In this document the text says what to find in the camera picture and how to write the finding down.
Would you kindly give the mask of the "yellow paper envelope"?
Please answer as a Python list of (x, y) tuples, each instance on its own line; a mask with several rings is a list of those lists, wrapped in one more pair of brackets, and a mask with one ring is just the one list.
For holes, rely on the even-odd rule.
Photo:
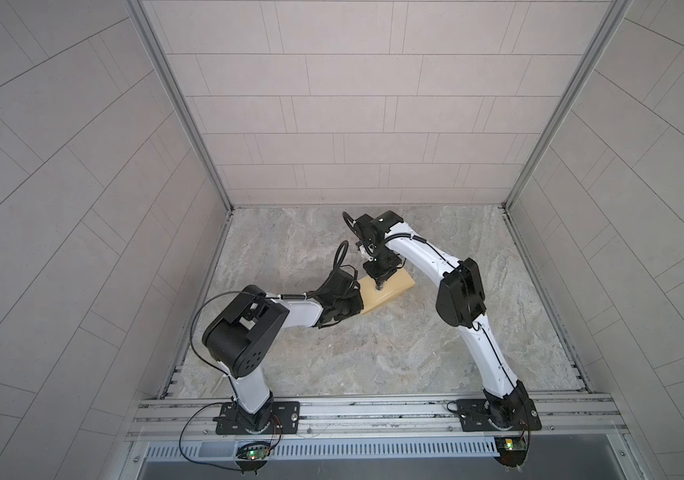
[(361, 315), (366, 315), (375, 309), (382, 307), (398, 296), (402, 295), (416, 285), (416, 281), (405, 270), (399, 269), (388, 278), (380, 287), (370, 276), (363, 277), (360, 281), (360, 293), (363, 300)]

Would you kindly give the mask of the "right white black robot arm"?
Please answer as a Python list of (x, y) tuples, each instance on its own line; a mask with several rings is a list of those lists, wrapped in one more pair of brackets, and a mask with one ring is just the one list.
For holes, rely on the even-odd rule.
[(357, 219), (344, 213), (343, 218), (358, 239), (356, 246), (366, 257), (366, 276), (360, 280), (362, 312), (384, 306), (413, 287), (415, 281), (404, 270), (406, 263), (413, 264), (436, 285), (435, 308), (439, 317), (458, 329), (481, 374), (485, 400), (473, 405), (458, 401), (455, 412), (501, 431), (540, 430), (542, 424), (535, 404), (491, 331), (477, 262), (444, 252), (392, 211), (378, 217), (365, 214)]

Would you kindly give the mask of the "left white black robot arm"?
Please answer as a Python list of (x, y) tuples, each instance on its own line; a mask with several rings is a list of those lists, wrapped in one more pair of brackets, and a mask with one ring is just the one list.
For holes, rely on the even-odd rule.
[(275, 415), (274, 395), (261, 363), (278, 334), (288, 328), (328, 328), (360, 314), (364, 301), (358, 272), (336, 267), (309, 293), (269, 294), (255, 285), (235, 298), (204, 330), (201, 343), (231, 383), (235, 400), (223, 408), (219, 434), (258, 434)]

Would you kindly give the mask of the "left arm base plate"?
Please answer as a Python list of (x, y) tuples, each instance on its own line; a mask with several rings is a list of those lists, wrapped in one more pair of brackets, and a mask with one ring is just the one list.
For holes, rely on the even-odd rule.
[(225, 403), (215, 418), (217, 435), (296, 434), (300, 417), (299, 402), (269, 400), (255, 413), (236, 402)]

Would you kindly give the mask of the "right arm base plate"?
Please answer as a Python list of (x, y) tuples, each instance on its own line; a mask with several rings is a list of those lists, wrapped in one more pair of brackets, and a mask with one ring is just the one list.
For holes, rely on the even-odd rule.
[(540, 431), (543, 426), (534, 402), (511, 397), (501, 401), (459, 399), (456, 414), (464, 432), (475, 431)]

